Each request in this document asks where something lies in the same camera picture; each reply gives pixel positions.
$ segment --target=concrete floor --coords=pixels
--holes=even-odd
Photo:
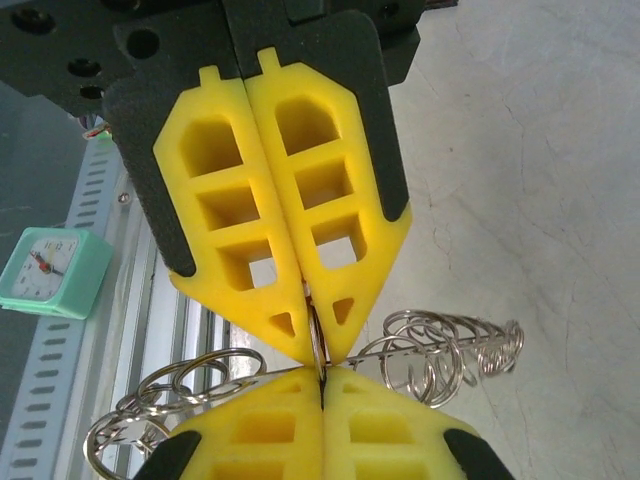
[[[518,479],[640,476],[638,25],[632,0],[462,0],[391,91],[414,222],[358,346],[403,308],[518,319],[514,374],[444,408]]]
[[[64,111],[0,83],[0,270],[26,227],[64,224],[86,143]],[[0,445],[36,322],[0,310]]]

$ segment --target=metal key ring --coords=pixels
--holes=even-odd
[[[218,390],[219,387],[221,387],[225,383],[228,383],[226,380],[228,375],[225,375],[225,378],[222,380],[222,382],[219,385],[215,385],[211,388],[203,390],[200,393],[193,394],[189,392],[188,394],[185,394],[180,392],[180,389],[184,387],[184,385],[182,385],[182,380],[184,380],[184,378],[187,375],[189,375],[189,373],[193,372],[195,369],[200,367],[213,366],[214,364],[217,365],[218,363],[221,363],[220,359],[229,358],[229,357],[249,357],[249,358],[253,358],[254,360],[257,360],[260,363],[260,365],[258,367],[258,370],[253,374],[253,376],[263,375],[267,371],[267,363],[264,357],[255,350],[252,350],[250,348],[227,348],[224,350],[218,350],[215,352],[204,354],[196,358],[195,360],[190,361],[186,365],[183,365],[182,367],[180,367],[180,369],[176,371],[173,379],[171,380],[171,388],[173,389],[173,392],[176,395],[178,395],[181,399],[187,400],[191,404],[201,405],[203,403],[221,400],[223,398],[226,398],[230,395],[234,395],[239,391],[243,390],[244,388],[246,388],[246,384],[244,383],[238,384],[238,386],[236,386],[235,388],[229,391],[216,394],[215,391]]]
[[[170,386],[167,385],[166,391],[173,391],[180,397],[180,400],[173,403],[167,403],[165,405],[156,405],[155,402],[149,402],[145,397],[148,396],[148,391],[156,380],[159,380],[160,378],[166,375],[170,375],[172,373],[178,372],[182,368],[190,365],[191,363],[193,363],[193,360],[183,360],[181,362],[172,363],[171,365],[167,365],[164,368],[156,370],[147,378],[142,380],[142,382],[140,382],[140,385],[138,385],[138,389],[135,392],[136,403],[142,409],[142,411],[149,415],[154,415],[154,416],[171,415],[173,413],[180,413],[184,411],[185,407],[187,407],[188,404],[182,399],[182,395],[178,393],[183,388],[187,388],[184,385],[179,385],[178,388],[176,388],[175,390],[173,389],[173,383]],[[229,368],[224,363],[218,360],[210,361],[210,363],[211,363],[210,365],[211,367],[214,367],[220,371],[222,375],[222,382],[223,383],[226,382],[227,377],[229,376]]]
[[[94,469],[94,471],[100,475],[102,478],[106,480],[127,480],[126,477],[122,475],[118,475],[116,472],[108,469],[102,463],[102,453],[106,447],[108,447],[111,443],[114,443],[123,430],[126,430],[126,426],[119,429],[116,435],[110,436],[105,442],[98,443],[97,435],[100,431],[107,428],[109,424],[118,423],[116,421],[129,421],[129,419],[122,418],[122,412],[109,412],[103,417],[101,417],[96,423],[94,423],[87,436],[85,437],[84,443],[82,444],[82,452],[84,453],[84,457],[86,458],[89,465]],[[158,432],[160,432],[165,438],[169,438],[169,430],[162,423],[158,422],[153,418],[142,418],[139,421],[143,421],[151,425]]]

